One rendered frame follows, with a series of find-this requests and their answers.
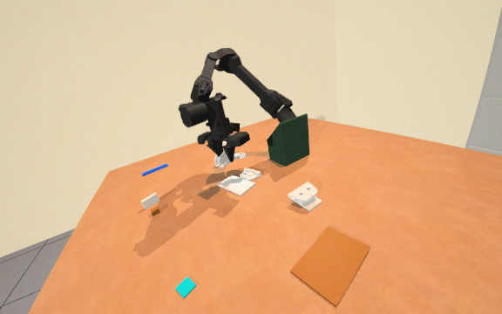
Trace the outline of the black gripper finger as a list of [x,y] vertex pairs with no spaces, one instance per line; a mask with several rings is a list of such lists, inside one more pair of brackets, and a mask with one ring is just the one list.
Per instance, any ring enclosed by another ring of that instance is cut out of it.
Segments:
[[234,161],[235,147],[231,147],[230,145],[225,145],[225,146],[223,146],[223,149],[224,149],[228,159],[230,160],[230,162],[233,162]]
[[224,152],[222,147],[223,141],[220,140],[213,145],[207,145],[218,157]]

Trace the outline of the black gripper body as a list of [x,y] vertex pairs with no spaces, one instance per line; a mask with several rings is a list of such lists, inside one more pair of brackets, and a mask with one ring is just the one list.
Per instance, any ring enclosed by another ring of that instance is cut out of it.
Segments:
[[198,136],[199,144],[205,143],[207,141],[208,145],[213,145],[216,142],[222,140],[226,141],[227,145],[231,147],[240,147],[250,140],[249,134],[247,132],[237,132],[230,135],[228,130],[227,121],[228,117],[221,116],[219,118],[208,120],[207,126],[210,126],[210,132],[207,131]]

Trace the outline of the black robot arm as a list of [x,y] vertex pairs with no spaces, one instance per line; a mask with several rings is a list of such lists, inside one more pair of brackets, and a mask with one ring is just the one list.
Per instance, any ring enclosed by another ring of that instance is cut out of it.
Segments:
[[[218,60],[219,62],[216,64]],[[209,52],[207,54],[202,73],[193,84],[190,95],[193,102],[181,104],[178,109],[183,124],[187,128],[225,115],[222,100],[227,97],[219,92],[216,93],[215,96],[209,98],[213,90],[213,81],[211,77],[214,70],[234,74],[247,88],[250,88],[260,98],[260,107],[268,112],[274,119],[278,118],[279,122],[296,117],[290,108],[293,105],[290,99],[277,91],[269,90],[255,75],[241,64],[240,56],[233,49],[220,48],[218,51]]]

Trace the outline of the cyan flat rectangular block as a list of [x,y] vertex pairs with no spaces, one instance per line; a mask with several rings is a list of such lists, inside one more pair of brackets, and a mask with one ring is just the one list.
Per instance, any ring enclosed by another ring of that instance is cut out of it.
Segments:
[[175,289],[183,296],[183,298],[185,298],[188,296],[189,292],[195,288],[195,286],[196,284],[187,276],[187,278],[185,278]]

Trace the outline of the orange flat plate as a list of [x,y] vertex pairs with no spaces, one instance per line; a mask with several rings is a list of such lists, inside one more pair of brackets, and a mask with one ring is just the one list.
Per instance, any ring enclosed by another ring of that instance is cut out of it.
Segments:
[[369,250],[369,245],[327,227],[290,272],[336,307]]

